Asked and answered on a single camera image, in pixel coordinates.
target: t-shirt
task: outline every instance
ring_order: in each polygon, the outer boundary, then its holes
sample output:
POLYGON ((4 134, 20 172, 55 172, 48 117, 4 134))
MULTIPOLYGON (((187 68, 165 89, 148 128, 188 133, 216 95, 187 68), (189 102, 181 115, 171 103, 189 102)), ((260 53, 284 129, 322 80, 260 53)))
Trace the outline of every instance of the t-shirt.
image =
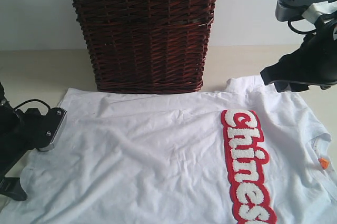
POLYGON ((56 148, 32 151, 0 223, 337 223, 331 137, 259 76, 175 95, 69 89, 56 148))

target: table surface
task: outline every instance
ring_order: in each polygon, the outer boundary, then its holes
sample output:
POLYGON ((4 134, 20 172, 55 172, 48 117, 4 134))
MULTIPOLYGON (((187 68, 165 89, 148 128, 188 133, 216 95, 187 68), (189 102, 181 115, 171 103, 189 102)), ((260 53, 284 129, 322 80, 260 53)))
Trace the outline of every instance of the table surface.
MULTIPOLYGON (((258 75, 298 45, 210 47, 204 71, 204 86, 201 91, 223 90, 229 78, 258 75)), ((15 51, 0 52, 0 81, 6 98, 12 106, 28 99, 37 98, 56 106, 69 87, 95 91, 96 85, 87 50, 15 51)), ((333 142, 328 153, 337 165, 337 86, 322 91, 313 86, 301 93, 318 119, 332 134, 333 142)), ((7 174, 19 176, 26 162, 25 155, 7 174)), ((0 209, 5 197, 0 196, 0 209)))

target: black cable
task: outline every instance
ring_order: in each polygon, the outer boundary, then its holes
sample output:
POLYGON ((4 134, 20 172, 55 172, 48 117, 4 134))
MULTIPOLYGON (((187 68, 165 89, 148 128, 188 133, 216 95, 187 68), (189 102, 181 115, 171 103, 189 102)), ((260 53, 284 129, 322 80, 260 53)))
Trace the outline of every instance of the black cable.
POLYGON ((40 99, 30 99, 30 100, 27 100, 27 101, 19 104, 17 107, 14 107, 14 110, 20 108, 21 106, 23 106, 25 104, 31 103, 31 102, 39 102, 39 103, 45 105, 48 108, 48 111, 51 109, 51 107, 46 102, 44 102, 44 101, 42 101, 40 99))
POLYGON ((291 21, 288 21, 288 27, 290 28, 290 30, 292 30, 293 32, 295 33, 298 33, 298 34, 302 34, 302 35, 307 35, 307 34, 311 34, 311 33, 314 33, 317 31, 317 29, 314 29, 314 30, 311 30, 311 31, 299 31, 297 30, 295 27, 293 27, 293 25, 291 24, 291 21))

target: woven basket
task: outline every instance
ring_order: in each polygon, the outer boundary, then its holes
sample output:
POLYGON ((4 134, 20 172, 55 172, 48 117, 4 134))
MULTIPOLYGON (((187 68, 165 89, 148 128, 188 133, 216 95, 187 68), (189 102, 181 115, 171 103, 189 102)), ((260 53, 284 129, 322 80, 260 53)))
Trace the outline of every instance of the woven basket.
POLYGON ((200 90, 215 0, 73 0, 97 89, 200 90))

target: white wall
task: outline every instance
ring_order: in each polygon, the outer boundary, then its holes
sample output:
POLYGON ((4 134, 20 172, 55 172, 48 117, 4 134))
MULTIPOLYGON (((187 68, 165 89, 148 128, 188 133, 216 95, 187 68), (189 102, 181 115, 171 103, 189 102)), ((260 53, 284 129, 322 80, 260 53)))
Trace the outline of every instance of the white wall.
MULTIPOLYGON (((217 0, 210 45, 300 43, 276 20, 276 1, 217 0)), ((85 48, 75 19, 71 0, 0 0, 0 50, 85 48)))

